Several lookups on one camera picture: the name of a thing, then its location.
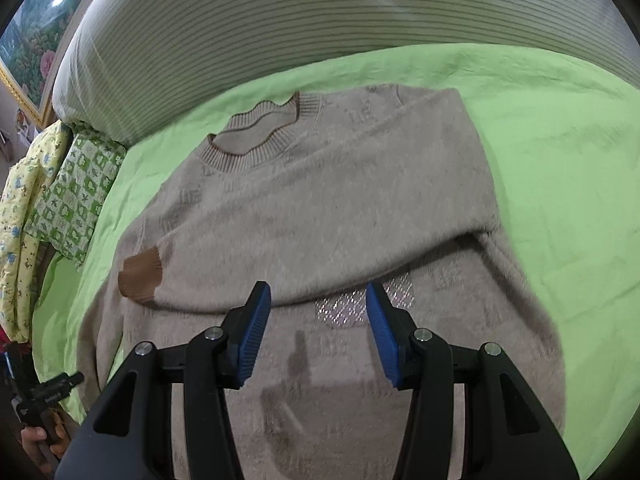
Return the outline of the yellow cartoon print quilt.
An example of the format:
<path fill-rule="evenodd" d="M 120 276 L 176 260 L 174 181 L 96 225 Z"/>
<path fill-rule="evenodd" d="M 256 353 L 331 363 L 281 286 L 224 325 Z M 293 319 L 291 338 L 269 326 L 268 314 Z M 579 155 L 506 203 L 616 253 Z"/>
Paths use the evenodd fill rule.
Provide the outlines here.
<path fill-rule="evenodd" d="M 25 232 L 26 222 L 55 179 L 70 142 L 59 120 L 32 141 L 9 171 L 1 194 L 1 328 L 24 344 L 32 333 L 32 305 L 40 241 Z"/>

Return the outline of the green bed sheet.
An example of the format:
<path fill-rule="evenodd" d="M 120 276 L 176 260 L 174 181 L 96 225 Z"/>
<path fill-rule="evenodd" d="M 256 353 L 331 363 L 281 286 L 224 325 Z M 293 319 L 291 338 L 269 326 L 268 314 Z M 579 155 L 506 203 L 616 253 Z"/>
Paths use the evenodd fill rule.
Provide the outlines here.
<path fill-rule="evenodd" d="M 39 377 L 75 369 L 81 319 L 122 231 L 203 136 L 265 99 L 380 82 L 460 92 L 502 222 L 560 331 L 565 442 L 593 474 L 639 404 L 639 92 L 550 51 L 424 44 L 334 58 L 239 84 L 158 130 L 127 153 L 85 264 L 50 263 L 32 322 Z"/>

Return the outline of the beige knit sweater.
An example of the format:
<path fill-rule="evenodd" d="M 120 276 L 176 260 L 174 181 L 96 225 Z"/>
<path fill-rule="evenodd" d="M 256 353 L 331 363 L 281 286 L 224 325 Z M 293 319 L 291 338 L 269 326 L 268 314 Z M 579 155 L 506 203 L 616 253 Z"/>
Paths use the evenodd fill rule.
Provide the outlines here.
<path fill-rule="evenodd" d="M 450 344 L 500 344 L 562 425 L 560 337 L 500 223 L 462 99 L 399 84 L 261 102 L 206 136 L 117 243 L 79 331 L 80 402 L 119 353 L 185 344 L 264 281 L 256 367 L 227 400 L 244 474 L 390 478 L 410 396 L 374 346 L 373 280 Z"/>

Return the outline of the gold framed landscape painting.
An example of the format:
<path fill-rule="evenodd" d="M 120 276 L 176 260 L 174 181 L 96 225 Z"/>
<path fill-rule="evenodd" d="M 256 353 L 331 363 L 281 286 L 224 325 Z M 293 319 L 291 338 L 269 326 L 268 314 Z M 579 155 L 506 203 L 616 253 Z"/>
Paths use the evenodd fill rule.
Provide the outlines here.
<path fill-rule="evenodd" d="M 23 0 L 1 35 L 1 83 L 39 128 L 53 122 L 62 58 L 92 0 Z"/>

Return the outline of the white striped bolster pillow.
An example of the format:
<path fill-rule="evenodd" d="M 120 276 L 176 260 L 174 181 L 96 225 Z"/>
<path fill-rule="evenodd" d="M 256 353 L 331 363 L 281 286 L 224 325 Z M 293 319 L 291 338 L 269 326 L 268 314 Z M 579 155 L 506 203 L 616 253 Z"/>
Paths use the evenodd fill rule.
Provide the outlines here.
<path fill-rule="evenodd" d="M 134 145 L 238 84 L 409 44 L 559 52 L 639 80 L 612 0 L 93 0 L 52 92 L 63 122 Z"/>

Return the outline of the green patterned small pillow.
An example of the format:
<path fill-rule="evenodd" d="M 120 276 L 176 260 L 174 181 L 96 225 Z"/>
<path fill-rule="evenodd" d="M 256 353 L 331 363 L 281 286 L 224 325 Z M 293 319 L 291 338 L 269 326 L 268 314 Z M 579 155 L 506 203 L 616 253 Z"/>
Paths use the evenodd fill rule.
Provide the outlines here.
<path fill-rule="evenodd" d="M 83 122 L 68 128 L 73 137 L 70 148 L 29 214 L 25 232 L 82 266 L 126 148 Z"/>

